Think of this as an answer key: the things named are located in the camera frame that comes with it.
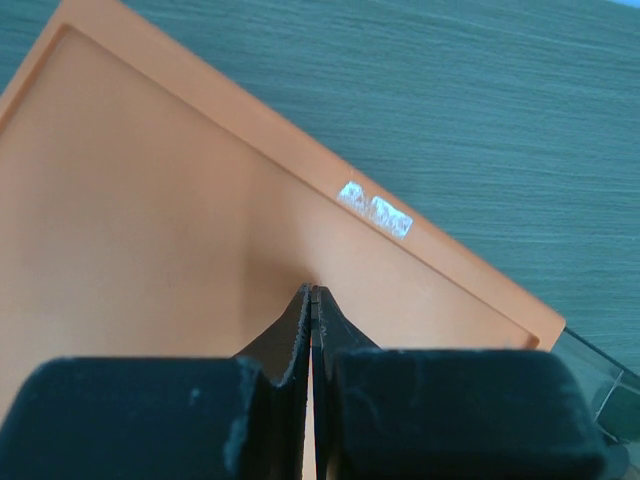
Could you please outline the orange drawer organizer box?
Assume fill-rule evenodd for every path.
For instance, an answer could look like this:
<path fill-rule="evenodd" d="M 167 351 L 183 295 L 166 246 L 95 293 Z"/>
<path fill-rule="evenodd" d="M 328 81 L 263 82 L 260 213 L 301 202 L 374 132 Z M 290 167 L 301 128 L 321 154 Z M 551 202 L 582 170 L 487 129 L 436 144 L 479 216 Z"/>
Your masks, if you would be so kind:
<path fill-rule="evenodd" d="M 45 362 L 231 357 L 303 285 L 385 349 L 565 325 L 122 3 L 61 3 L 1 98 L 2 424 Z"/>

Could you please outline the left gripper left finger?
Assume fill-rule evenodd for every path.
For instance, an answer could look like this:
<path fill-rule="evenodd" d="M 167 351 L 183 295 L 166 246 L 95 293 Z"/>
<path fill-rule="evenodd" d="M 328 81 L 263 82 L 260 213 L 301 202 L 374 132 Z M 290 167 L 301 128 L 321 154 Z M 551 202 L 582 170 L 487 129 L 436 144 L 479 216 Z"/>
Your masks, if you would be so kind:
<path fill-rule="evenodd" d="M 311 288 L 238 354 L 59 357 L 1 427 L 5 479 L 298 479 Z"/>

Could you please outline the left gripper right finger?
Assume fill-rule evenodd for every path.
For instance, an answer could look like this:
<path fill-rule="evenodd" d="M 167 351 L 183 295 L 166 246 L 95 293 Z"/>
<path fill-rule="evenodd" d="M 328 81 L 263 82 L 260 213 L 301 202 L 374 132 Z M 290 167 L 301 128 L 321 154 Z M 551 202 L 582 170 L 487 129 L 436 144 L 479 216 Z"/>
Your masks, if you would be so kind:
<path fill-rule="evenodd" d="M 310 314 L 318 478 L 627 477 L 626 449 L 558 355 L 385 349 L 325 287 Z"/>

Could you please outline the clear drawer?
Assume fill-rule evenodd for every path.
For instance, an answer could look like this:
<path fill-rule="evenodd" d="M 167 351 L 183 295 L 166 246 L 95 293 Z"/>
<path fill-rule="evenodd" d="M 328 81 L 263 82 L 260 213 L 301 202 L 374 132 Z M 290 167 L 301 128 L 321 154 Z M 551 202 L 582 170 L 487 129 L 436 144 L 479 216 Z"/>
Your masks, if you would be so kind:
<path fill-rule="evenodd" d="M 639 444 L 639 376 L 569 328 L 552 352 L 577 379 L 600 429 L 622 445 Z"/>

